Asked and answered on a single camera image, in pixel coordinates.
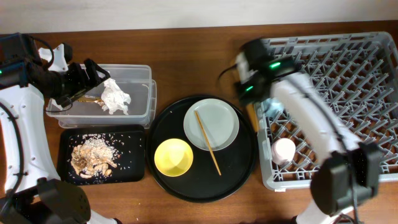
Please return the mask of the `wooden chopstick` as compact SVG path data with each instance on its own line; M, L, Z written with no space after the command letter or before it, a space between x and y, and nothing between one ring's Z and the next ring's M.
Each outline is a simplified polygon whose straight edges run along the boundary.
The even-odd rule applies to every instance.
M219 166L218 166L216 157L215 157L215 155L214 155L214 153L213 153L213 150L212 150L212 148L211 148L210 142L209 142L208 137L207 137L207 135L206 135L206 132L205 132L205 129L204 129L203 124L202 124L202 122L201 122L201 119L200 119L200 117L199 117L198 111L195 110L195 111L194 111L194 114L195 114L195 117L196 117L196 119L197 119L198 125L199 125L199 127L200 127L200 129L201 129L201 133L202 133L202 135L203 135L203 137L204 137L206 146L207 146L207 148L208 148L208 150L209 150L209 152L210 152L211 158L213 159L213 163L214 163L214 165L215 165L215 167L216 167L216 170L217 170L217 172L218 172L218 175L221 176L220 168L219 168Z
M249 120L253 126L254 132L257 133L259 130L259 122L257 119L256 111L254 109L254 105L253 104L246 105L246 111L247 111Z

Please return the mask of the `gold foil wrapper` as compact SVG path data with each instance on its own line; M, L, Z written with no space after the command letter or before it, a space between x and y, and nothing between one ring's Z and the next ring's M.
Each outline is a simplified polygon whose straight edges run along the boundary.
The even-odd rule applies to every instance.
M77 99L77 102L80 103L96 103L100 106L104 106L104 101L101 98L88 98L88 97L81 97Z

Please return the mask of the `pink cup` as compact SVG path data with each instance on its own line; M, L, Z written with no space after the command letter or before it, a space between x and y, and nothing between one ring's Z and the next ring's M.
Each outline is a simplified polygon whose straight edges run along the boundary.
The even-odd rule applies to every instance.
M292 161L295 149L295 143L289 138L276 140L271 146L272 161L277 165Z

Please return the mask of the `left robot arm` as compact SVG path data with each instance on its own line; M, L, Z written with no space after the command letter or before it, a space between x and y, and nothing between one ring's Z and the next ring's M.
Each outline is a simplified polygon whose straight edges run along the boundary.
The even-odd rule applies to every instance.
M73 63L67 44L57 49L15 33L1 37L1 129L6 151L3 223L116 223L90 208L85 192L61 180L44 126L44 101L64 110L110 75L93 60Z

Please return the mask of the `yellow bowl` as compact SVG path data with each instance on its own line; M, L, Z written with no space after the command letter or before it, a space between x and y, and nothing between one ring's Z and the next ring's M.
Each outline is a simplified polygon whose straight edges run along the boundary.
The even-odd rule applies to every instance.
M181 139L168 139L155 150L154 163L161 174L178 177L191 168L193 151L189 144Z

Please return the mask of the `blue cup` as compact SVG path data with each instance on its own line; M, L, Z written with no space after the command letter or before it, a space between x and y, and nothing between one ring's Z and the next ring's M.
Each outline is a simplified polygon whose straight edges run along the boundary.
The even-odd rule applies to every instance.
M283 104L275 98L268 98L263 102L264 114L274 119L279 113L284 111Z

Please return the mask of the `white tissue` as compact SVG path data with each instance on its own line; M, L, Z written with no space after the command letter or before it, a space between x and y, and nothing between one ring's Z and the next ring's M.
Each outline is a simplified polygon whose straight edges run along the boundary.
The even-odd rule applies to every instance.
M125 93L117 85L116 81L109 78L103 82L104 91L101 94L103 111L108 110L109 114L113 114L117 110L121 110L125 115L128 115L128 105L131 103L131 97Z

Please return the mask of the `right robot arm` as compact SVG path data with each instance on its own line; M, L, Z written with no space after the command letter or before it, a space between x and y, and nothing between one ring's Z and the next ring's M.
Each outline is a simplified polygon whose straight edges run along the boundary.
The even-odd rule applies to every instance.
M310 183L312 201L292 223L338 223L379 189L380 147L352 133L315 91L293 57L273 57L261 39L245 43L236 60L241 81L239 102L248 105L274 98L304 132L321 166Z

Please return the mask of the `food scraps pile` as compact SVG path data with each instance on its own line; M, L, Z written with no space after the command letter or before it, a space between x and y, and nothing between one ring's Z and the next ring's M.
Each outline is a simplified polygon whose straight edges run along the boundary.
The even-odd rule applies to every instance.
M83 134L83 140L72 147L69 159L76 175L84 179L108 178L120 165L115 162L122 152L113 144L120 143L111 134Z

